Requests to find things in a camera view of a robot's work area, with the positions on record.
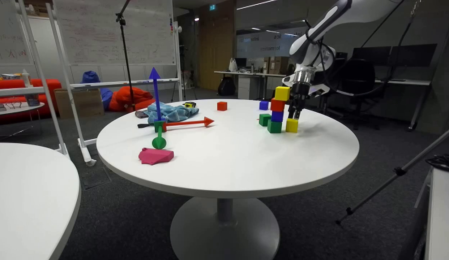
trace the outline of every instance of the red sofa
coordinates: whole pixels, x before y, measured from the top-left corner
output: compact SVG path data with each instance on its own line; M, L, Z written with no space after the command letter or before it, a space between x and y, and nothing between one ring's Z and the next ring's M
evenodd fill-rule
M54 105L54 109L57 113L57 104L56 104L56 98L54 96L54 89L61 88L61 83L57 79L47 79L46 83L48 83L48 88L50 90L51 100ZM41 87L41 79L32 79L31 84L34 87ZM0 89L5 88L20 88L25 87L25 84L23 83L23 80L21 79L10 79L10 80L3 80L0 81ZM0 103L7 103L7 102L26 102L24 96L17 96L15 99L11 99L12 97L0 97ZM38 111L40 112L41 118L46 118L51 116L51 111L48 106L48 100L46 100L46 96L43 94L38 95L38 99L40 102L43 102L44 105L41 108L38 108ZM9 114L9 115L1 115L0 116L0 125L1 124L8 124L8 123L14 123L14 122L21 122L30 120L29 112L22 112L22 113L15 113L15 114Z

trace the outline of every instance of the whiteboard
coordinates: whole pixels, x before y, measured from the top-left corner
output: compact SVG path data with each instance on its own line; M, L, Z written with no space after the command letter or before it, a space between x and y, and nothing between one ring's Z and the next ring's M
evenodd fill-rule
M0 0L0 66L31 64L31 52L18 19L15 3L11 0Z
M124 0L54 0L70 65L125 65L120 24ZM172 0L132 0L125 12L128 61L174 65Z

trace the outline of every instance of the pink block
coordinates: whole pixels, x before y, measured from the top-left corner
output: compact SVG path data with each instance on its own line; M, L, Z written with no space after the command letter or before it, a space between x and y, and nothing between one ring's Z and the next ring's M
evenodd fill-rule
M174 153L169 150L159 150L151 148L143 148L139 153L138 158L141 160L142 164L154 165L156 163L165 163L173 159Z

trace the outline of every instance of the blue cube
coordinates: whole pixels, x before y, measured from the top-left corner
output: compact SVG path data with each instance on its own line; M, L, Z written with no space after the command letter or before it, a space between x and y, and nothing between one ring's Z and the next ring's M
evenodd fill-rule
M271 121L273 122L282 122L284 118L284 112L273 111L271 113Z
M267 101L260 101L260 110L268 110L269 102Z

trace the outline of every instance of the light blue cloth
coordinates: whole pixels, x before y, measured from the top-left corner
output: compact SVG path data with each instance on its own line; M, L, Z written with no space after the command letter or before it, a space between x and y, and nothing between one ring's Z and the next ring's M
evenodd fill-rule
M144 110L143 112L149 116L148 123L150 124L154 123L154 121L158 119L157 107L155 106L155 103L150 104L147 107L147 110ZM174 107L172 105L166 105L165 103L160 102L160 113L162 114L162 119L167 123L187 120L197 112L197 107L183 107L181 105Z

